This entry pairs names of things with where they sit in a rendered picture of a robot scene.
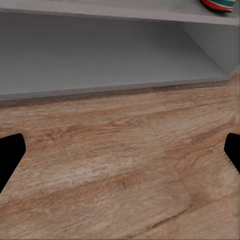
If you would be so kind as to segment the gym shoe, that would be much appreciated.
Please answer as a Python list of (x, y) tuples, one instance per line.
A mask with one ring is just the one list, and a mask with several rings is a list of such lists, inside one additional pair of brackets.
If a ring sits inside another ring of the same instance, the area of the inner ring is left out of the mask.
[(236, 0), (201, 0), (208, 9), (224, 13), (231, 13)]

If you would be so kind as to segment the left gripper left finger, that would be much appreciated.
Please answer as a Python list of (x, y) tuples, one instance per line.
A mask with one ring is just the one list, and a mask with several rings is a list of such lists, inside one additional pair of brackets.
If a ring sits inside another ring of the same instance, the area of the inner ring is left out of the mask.
[(26, 153), (22, 133), (0, 138), (0, 193)]

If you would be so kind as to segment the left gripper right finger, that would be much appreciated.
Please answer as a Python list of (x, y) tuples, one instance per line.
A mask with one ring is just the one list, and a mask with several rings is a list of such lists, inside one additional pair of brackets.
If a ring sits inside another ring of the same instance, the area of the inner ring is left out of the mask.
[(229, 133), (227, 135), (224, 151), (240, 173), (240, 135)]

